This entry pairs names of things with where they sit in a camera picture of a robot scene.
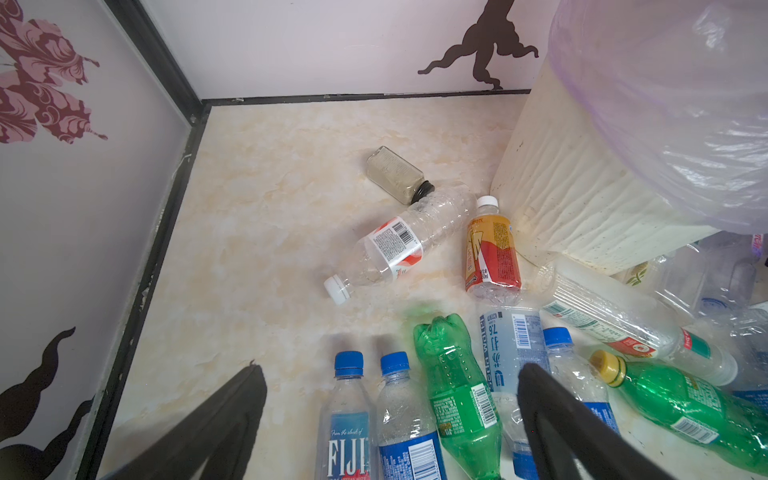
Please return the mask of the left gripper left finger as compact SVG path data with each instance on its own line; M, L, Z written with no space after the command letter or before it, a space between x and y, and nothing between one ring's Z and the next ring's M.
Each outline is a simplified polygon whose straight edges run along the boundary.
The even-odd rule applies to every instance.
M242 479L267 393L262 367L244 367L166 435L106 477Z

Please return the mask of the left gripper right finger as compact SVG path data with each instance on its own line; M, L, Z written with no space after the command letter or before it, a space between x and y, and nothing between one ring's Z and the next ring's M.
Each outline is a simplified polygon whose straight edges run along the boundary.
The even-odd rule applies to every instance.
M541 479L580 479L579 464L594 479L670 477L536 364L519 373L518 403Z

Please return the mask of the Fiji water bottle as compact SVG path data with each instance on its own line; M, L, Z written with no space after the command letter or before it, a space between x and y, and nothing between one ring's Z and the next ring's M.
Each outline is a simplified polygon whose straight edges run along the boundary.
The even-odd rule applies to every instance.
M320 410L316 479L373 479L373 403L363 385L364 356L342 351L334 359L334 387Z

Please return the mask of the white woven waste bin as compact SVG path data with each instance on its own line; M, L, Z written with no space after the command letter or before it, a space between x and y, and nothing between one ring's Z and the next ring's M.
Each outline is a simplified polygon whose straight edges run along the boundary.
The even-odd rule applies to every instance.
M613 275L717 233L625 167L543 64L491 185L519 254Z

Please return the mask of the small blue label water bottle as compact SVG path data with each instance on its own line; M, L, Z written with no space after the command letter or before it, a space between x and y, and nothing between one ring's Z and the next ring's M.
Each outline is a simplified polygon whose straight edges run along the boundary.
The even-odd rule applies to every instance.
M574 350L565 327L543 330L552 376L603 423L619 434L606 385L593 373L592 365Z

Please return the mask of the green bottle yellow cap tilted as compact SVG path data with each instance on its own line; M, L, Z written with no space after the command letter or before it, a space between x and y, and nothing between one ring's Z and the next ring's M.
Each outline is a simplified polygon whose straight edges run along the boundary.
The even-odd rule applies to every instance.
M757 405L668 365L628 362L605 350L589 362L647 420L738 468L767 474L767 413Z

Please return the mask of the clear bottle green red label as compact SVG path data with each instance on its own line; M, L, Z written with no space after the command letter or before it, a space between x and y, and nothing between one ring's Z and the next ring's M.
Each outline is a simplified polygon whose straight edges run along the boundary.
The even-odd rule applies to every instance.
M541 267L529 291L544 311L626 356L660 361L716 386L736 379L733 355L682 327L670 307L564 256Z

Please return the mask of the clear bottle pale blue label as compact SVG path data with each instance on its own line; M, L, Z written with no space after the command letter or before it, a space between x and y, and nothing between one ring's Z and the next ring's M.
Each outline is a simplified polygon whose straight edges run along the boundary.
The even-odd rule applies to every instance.
M512 453L514 473L522 479L536 479L538 473L519 406L518 385L520 371L526 364L549 368L539 311L525 304L481 302L478 316L487 382Z

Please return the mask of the green bottle yellow cap upright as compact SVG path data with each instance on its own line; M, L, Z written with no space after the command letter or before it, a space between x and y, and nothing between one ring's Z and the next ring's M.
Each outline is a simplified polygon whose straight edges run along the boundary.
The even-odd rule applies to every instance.
M438 316L413 336L442 446L469 478L499 479L502 425L464 321Z

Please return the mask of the blue label bottle white cap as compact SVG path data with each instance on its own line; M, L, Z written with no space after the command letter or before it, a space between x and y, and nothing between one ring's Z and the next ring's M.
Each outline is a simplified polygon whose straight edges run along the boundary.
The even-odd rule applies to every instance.
M767 411L767 311L746 308L714 314L709 321L713 337L738 365L737 376L726 390Z

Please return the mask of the clear bottle green cap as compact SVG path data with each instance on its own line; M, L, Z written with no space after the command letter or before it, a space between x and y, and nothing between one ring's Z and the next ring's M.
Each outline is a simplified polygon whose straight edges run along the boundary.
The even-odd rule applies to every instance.
M689 317L696 316L707 263L698 244L688 244L621 271L614 278L652 295Z

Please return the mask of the red yellow label drink bottle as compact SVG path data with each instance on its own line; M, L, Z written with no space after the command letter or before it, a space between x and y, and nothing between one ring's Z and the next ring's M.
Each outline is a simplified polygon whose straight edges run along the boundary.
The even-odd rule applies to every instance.
M467 228L465 290L489 304L514 306L521 289L510 220L501 214L494 196L481 196Z

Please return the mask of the clear bottle purple label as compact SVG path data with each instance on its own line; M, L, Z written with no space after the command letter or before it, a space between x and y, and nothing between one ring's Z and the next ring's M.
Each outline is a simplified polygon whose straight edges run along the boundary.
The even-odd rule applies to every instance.
M735 313L751 299L757 265L763 255L763 234L721 231L697 242L704 260L704 278L697 302L699 316Z

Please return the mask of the clear bottle red white label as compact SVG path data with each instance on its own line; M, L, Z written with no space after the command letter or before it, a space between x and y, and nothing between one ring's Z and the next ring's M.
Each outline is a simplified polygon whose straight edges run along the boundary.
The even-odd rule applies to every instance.
M362 287L402 277L454 233L466 228L477 197L463 183L443 185L386 221L346 250L324 281L337 305Z

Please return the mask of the glass spice jar black cap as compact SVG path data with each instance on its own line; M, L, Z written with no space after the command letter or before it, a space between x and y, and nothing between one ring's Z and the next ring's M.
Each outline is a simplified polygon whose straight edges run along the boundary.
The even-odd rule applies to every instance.
M416 203L435 190L420 169L386 146L367 158L366 176L404 205Z

